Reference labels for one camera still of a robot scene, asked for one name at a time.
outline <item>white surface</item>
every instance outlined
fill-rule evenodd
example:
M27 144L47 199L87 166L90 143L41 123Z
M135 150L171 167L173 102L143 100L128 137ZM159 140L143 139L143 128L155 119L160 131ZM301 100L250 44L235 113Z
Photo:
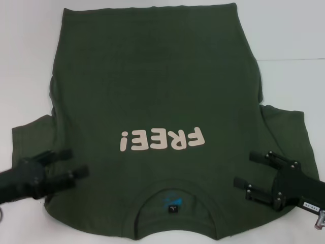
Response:
M11 167L11 128L49 114L48 96L63 8L88 10L177 5L215 5L231 1L0 1L0 171ZM239 17L263 76L265 104L305 112L320 178L325 181L325 1L235 1ZM135 243L97 236L52 219L39 201L2 205L0 243ZM314 229L316 215L294 209L267 225L219 243L323 243L325 230ZM138 243L216 243L186 231L150 235Z

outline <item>label sticker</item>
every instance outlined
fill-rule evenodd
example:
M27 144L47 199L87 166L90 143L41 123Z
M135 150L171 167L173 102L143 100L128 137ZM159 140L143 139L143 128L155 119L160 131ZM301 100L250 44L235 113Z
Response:
M315 212L319 212L320 208L316 207L308 202L304 202L304 207L314 210Z

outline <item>white lettering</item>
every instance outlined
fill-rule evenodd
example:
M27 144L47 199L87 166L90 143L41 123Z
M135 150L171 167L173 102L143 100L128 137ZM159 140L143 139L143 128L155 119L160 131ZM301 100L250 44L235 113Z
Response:
M167 148L167 135L164 128L152 128L152 133L159 133L157 136L151 136L151 140L160 141L160 143L152 143L150 147L153 149L165 149Z
M173 138L172 141L172 148L175 150L182 150L186 148L186 137L185 137L185 133L182 130L178 131L178 134L175 134L172 131L168 131L168 135L171 136Z
M205 140L203 138L202 132L199 127L195 127L194 133L189 133L187 136L189 139L193 139L193 138L197 139L195 141L189 141L188 142L189 146L199 146L205 143Z
M147 133L145 130L138 130L138 131L132 131L132 135L134 136L140 136L137 138L132 139L132 143L140 143L139 146L133 145L131 147L131 150L133 151L140 151L140 150L147 150L149 149L148 141L147 141Z
M121 142L120 142L120 150L121 151L125 151L126 150L126 145L127 145L127 138L125 138L128 135L128 132L123 131L122 132L122 138L121 138Z

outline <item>shirt sleeve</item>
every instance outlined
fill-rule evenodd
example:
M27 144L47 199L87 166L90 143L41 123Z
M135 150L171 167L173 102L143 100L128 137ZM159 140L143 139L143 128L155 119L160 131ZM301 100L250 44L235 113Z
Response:
M24 157L32 157L53 149L55 140L55 120L45 115L34 122L12 129L12 167Z
M304 113L286 111L270 105L260 105L263 120L283 155L297 160L302 171L309 177L319 179L314 152L304 122Z

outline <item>green t-shirt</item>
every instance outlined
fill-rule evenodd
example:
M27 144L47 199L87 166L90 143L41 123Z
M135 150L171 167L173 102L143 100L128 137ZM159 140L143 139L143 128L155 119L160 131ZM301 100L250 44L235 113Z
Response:
M303 113L262 106L261 75L236 4L64 10L50 83L52 116L13 129L13 165L46 149L90 177L45 204L94 234L140 239L188 230L214 239L291 210L245 200L235 176L270 189L272 150L317 178ZM170 206L177 212L170 213Z

